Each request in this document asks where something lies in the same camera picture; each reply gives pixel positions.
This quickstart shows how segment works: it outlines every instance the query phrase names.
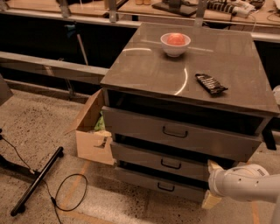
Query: speckled floor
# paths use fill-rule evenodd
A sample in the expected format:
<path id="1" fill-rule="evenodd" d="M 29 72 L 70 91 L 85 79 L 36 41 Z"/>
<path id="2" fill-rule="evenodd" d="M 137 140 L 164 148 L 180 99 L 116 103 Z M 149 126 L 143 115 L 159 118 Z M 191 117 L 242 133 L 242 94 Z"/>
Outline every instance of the speckled floor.
<path id="1" fill-rule="evenodd" d="M 63 134 L 83 107 L 84 98 L 69 101 L 67 93 L 61 91 L 15 83 L 10 83 L 10 87 L 14 95 L 0 107 L 0 128 L 26 163 L 40 171 L 56 149 L 64 147 L 64 157 L 59 158 L 45 176 L 52 196 L 68 175 L 82 173 L 87 177 L 86 198 L 72 212 L 58 212 L 62 223 L 270 223 L 274 205 L 267 202 L 241 203 L 223 199 L 206 211 L 200 204 L 187 199 L 116 180 L 112 166 L 76 157 L 74 133 Z M 270 174 L 280 173 L 279 145 L 277 148 L 277 151 L 267 150 L 262 143 L 251 162 L 262 165 Z M 0 141 L 0 154 L 13 163 L 24 165 L 3 140 Z M 24 213 L 10 216 L 29 184 L 0 168 L 0 223 L 59 223 L 44 183 L 25 203 Z M 74 207 L 84 187 L 82 178 L 70 178 L 59 192 L 59 204 L 67 209 Z"/>

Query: table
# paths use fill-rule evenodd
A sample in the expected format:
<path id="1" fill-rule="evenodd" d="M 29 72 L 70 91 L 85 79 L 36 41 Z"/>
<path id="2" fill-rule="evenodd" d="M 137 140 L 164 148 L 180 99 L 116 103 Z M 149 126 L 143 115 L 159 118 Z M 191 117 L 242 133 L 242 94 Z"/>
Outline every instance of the table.
<path id="1" fill-rule="evenodd" d="M 185 54 L 163 52 L 168 32 L 191 38 Z M 210 95 L 195 74 L 228 90 Z M 117 177 L 200 202 L 207 160 L 227 168 L 248 162 L 280 113 L 251 35 L 240 31 L 143 23 L 101 86 Z"/>
<path id="2" fill-rule="evenodd" d="M 151 4 L 160 2 L 159 0 L 151 0 Z M 231 17 L 230 14 L 222 13 L 213 10 L 206 10 L 204 19 L 205 21 L 220 21 L 220 22 L 230 22 L 243 25 L 264 25 L 264 26 L 276 26 L 280 27 L 280 17 L 273 16 L 271 19 L 275 21 L 269 21 L 267 17 L 271 15 L 270 10 L 275 10 L 273 0 L 265 1 L 264 6 L 252 16 L 248 18 L 242 17 Z M 153 9 L 151 5 L 136 5 L 135 0 L 129 0 L 120 9 L 119 12 L 122 14 L 135 14 L 135 15 L 146 15 L 146 16 L 157 16 L 157 17 L 168 17 L 168 18 L 183 18 L 179 15 L 172 14 L 170 12 Z"/>
<path id="3" fill-rule="evenodd" d="M 47 11 L 61 13 L 60 5 L 55 0 L 44 0 L 34 2 L 32 0 L 10 0 L 7 4 L 11 9 L 30 10 L 30 11 Z M 91 3 L 74 3 L 69 5 L 72 14 L 104 17 L 108 10 L 105 9 L 103 1 L 93 1 Z"/>

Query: black metal stand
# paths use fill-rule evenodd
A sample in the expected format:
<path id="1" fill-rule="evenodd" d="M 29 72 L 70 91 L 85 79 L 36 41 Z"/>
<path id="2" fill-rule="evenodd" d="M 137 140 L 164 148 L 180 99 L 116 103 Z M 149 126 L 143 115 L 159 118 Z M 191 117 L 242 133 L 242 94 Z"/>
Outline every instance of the black metal stand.
<path id="1" fill-rule="evenodd" d="M 52 155 L 51 159 L 48 161 L 48 163 L 46 164 L 46 166 L 44 167 L 44 169 L 41 172 L 35 171 L 35 173 L 32 174 L 28 168 L 23 167 L 18 164 L 13 164 L 0 155 L 0 166 L 1 167 L 34 179 L 32 184 L 29 186 L 29 188 L 24 193 L 23 197 L 18 201 L 17 205 L 10 212 L 11 216 L 16 216 L 17 214 L 23 213 L 25 211 L 25 202 L 29 199 L 29 197 L 35 191 L 36 187 L 39 185 L 41 180 L 44 178 L 44 176 L 47 174 L 47 172 L 53 166 L 54 162 L 56 161 L 56 159 L 58 157 L 60 157 L 60 158 L 63 157 L 63 148 L 62 147 L 59 147 L 56 150 L 56 152 Z"/>
<path id="2" fill-rule="evenodd" d="M 280 118 L 274 117 L 262 131 L 263 140 L 269 150 L 275 151 L 277 149 L 276 142 L 272 135 L 272 130 L 280 131 Z"/>

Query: wooden table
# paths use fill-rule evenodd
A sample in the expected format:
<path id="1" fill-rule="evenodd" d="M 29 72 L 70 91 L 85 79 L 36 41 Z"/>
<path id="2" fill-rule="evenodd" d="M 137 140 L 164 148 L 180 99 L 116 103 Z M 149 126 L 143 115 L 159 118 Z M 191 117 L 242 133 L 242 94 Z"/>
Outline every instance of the wooden table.
<path id="1" fill-rule="evenodd" d="M 160 0 L 151 0 L 151 4 L 156 4 Z M 232 17 L 230 14 L 222 13 L 213 10 L 206 10 L 204 19 L 209 21 L 221 21 L 221 22 L 230 22 L 243 24 L 243 25 L 262 25 L 262 26 L 276 26 L 280 28 L 280 17 L 271 15 L 271 10 L 275 10 L 273 0 L 266 0 L 264 6 L 252 16 L 248 18 L 242 17 Z M 148 16 L 157 16 L 157 17 L 168 17 L 168 18 L 183 18 L 180 15 L 172 14 L 167 11 L 153 9 L 151 5 L 136 5 L 135 0 L 129 0 L 125 3 L 120 9 L 119 12 L 123 14 L 136 14 L 136 15 L 148 15 Z M 189 17 L 190 19 L 195 19 L 195 15 Z"/>
<path id="2" fill-rule="evenodd" d="M 55 0 L 42 0 L 35 2 L 33 0 L 10 0 L 7 4 L 12 9 L 32 10 L 32 11 L 47 11 L 61 12 L 60 5 Z M 93 1 L 91 3 L 74 3 L 69 5 L 72 14 L 84 16 L 104 17 L 108 10 L 105 9 L 103 1 Z"/>

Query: gray cabinet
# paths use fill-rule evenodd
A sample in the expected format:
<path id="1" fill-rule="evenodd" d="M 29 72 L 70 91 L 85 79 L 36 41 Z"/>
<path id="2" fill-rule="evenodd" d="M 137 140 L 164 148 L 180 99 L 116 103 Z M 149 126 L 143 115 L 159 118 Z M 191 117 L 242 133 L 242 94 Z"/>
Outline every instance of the gray cabinet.
<path id="1" fill-rule="evenodd" d="M 192 40 L 178 58 L 160 46 L 167 32 Z M 228 90 L 210 95 L 197 73 Z M 142 24 L 101 86 L 117 177 L 200 202 L 208 159 L 224 168 L 247 162 L 279 114 L 254 42 L 243 32 Z"/>

